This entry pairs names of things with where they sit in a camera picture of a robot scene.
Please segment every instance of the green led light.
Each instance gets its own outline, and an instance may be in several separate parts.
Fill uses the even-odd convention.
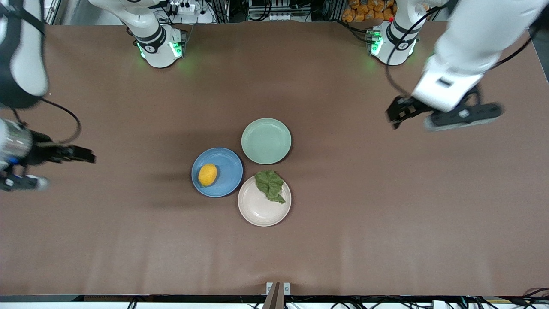
[[[379,54],[379,50],[381,49],[381,46],[383,45],[383,38],[379,38],[379,41],[372,44],[372,54],[377,55]]]
[[[181,48],[176,48],[176,47],[179,47],[179,44],[178,43],[172,43],[170,42],[170,47],[173,51],[173,55],[176,57],[176,58],[179,58],[183,55],[182,51],[181,51]]]
[[[408,56],[410,56],[413,53],[413,47],[416,45],[417,40],[414,40],[412,43],[412,47],[410,47],[410,53],[408,53]]]
[[[143,52],[143,49],[141,48],[141,45],[139,45],[139,43],[137,43],[137,47],[139,47],[139,51],[141,52],[141,57],[145,59],[145,53]]]

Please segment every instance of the metal bracket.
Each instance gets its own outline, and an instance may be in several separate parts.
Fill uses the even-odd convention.
[[[265,294],[269,294],[272,286],[273,282],[267,282],[267,291],[265,292]],[[284,295],[290,295],[290,282],[284,282],[282,287],[284,288]]]
[[[263,303],[263,308],[265,309],[284,309],[284,294],[285,294],[285,285],[288,284],[288,292],[290,292],[289,283],[271,283],[271,287],[268,287],[267,283],[267,299]]]

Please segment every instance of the green plate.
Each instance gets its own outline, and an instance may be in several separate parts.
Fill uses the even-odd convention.
[[[242,133],[242,150],[250,160],[273,164],[290,151],[292,136],[280,121],[262,118],[250,123]]]

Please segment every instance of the plate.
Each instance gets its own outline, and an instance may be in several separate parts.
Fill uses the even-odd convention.
[[[255,184],[252,176],[240,188],[238,193],[238,209],[249,223],[258,227],[273,226],[286,217],[292,205],[292,193],[290,187],[284,182],[280,195],[286,203],[271,202]]]
[[[242,133],[242,150],[250,160],[259,164],[273,164],[290,151],[292,136],[283,123],[262,118],[250,123]]]
[[[200,168],[208,163],[217,167],[217,178],[213,184],[204,187],[198,181]],[[243,176],[242,161],[236,153],[226,148],[212,148],[204,151],[194,161],[191,170],[193,185],[197,190],[209,197],[221,197],[234,191]]]

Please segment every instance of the blue plate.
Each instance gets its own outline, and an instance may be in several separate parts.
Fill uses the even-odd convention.
[[[198,182],[200,168],[211,163],[217,167],[217,178],[215,182],[204,187]],[[236,153],[226,148],[212,148],[204,151],[194,161],[191,177],[193,185],[197,190],[209,197],[221,197],[234,191],[243,176],[242,161]]]

